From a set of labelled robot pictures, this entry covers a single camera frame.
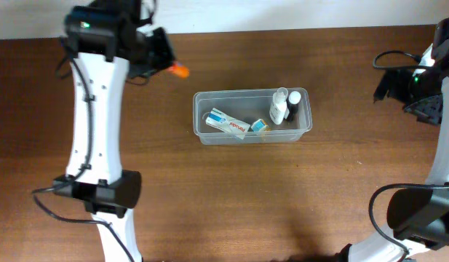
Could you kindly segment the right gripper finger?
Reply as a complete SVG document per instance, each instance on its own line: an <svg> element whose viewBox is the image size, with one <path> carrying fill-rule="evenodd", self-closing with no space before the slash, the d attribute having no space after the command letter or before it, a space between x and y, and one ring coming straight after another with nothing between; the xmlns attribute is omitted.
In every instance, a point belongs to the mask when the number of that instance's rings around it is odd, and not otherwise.
<svg viewBox="0 0 449 262"><path fill-rule="evenodd" d="M391 85L394 83L394 72L386 71L382 76L375 92L373 93L373 102L383 100L389 92Z"/></svg>
<svg viewBox="0 0 449 262"><path fill-rule="evenodd" d="M416 116L418 122L439 126L442 122L442 95L434 95L404 107L404 112Z"/></svg>

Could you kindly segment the orange tablet tube white cap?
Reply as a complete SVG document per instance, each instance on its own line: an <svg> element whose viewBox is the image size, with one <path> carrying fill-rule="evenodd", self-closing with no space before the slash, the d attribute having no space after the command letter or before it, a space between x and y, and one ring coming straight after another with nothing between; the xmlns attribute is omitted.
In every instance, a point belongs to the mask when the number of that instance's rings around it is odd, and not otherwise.
<svg viewBox="0 0 449 262"><path fill-rule="evenodd" d="M190 75L189 69L178 61L173 62L168 71L180 78L187 78Z"/></svg>

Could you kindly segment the dark bottle white cap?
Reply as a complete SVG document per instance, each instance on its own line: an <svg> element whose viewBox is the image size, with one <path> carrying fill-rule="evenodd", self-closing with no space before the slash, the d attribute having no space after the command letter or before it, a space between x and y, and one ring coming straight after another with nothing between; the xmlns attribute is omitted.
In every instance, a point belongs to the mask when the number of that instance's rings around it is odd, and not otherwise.
<svg viewBox="0 0 449 262"><path fill-rule="evenodd" d="M298 113L298 105L301 101L301 93L292 91L287 97L287 110L285 112L285 120L291 122Z"/></svg>

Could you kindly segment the white green medicine box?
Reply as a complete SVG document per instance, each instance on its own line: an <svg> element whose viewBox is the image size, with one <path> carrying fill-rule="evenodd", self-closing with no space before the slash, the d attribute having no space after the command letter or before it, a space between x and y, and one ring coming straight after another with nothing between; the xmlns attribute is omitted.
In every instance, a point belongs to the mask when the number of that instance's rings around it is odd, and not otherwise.
<svg viewBox="0 0 449 262"><path fill-rule="evenodd" d="M250 129L250 124L235 119L222 111L213 108L205 119L208 126L214 127L224 133L231 134L243 140Z"/></svg>

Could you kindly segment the white spray bottle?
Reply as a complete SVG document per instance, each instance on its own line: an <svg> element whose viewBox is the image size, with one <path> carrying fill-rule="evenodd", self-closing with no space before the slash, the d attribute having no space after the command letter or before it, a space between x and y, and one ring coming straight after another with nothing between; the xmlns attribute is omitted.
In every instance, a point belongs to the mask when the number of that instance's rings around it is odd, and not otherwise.
<svg viewBox="0 0 449 262"><path fill-rule="evenodd" d="M287 110L288 90L280 87L273 95L269 115L275 125L282 123Z"/></svg>

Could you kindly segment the small jar gold lid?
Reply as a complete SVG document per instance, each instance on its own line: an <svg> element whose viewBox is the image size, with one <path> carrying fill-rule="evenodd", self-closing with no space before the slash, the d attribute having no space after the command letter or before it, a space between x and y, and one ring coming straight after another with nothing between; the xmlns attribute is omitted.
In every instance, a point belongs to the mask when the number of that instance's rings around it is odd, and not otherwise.
<svg viewBox="0 0 449 262"><path fill-rule="evenodd" d="M271 128L263 119L258 119L252 123L251 130L253 132L267 132L270 131Z"/></svg>

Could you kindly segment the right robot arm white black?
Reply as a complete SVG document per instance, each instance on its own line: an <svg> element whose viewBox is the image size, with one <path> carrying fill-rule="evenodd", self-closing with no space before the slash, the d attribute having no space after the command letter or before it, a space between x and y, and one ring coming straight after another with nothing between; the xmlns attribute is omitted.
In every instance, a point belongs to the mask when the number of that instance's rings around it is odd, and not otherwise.
<svg viewBox="0 0 449 262"><path fill-rule="evenodd" d="M385 72L374 101L393 98L418 121L440 126L437 151L423 184L394 183L371 196L368 215L376 230L348 244L333 261L409 261L411 256L449 247L449 17L415 65L380 66Z"/></svg>

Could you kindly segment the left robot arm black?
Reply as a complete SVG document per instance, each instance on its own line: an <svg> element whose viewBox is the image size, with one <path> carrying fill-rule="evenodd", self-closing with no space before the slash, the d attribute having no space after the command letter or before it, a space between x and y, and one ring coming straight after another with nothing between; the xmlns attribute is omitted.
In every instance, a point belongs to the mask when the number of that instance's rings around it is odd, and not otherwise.
<svg viewBox="0 0 449 262"><path fill-rule="evenodd" d="M61 42L74 84L73 143L51 191L83 203L106 261L143 258L134 226L142 177L122 167L119 133L126 81L178 68L166 31L141 31L155 12L141 1L93 1L74 7L64 20Z"/></svg>

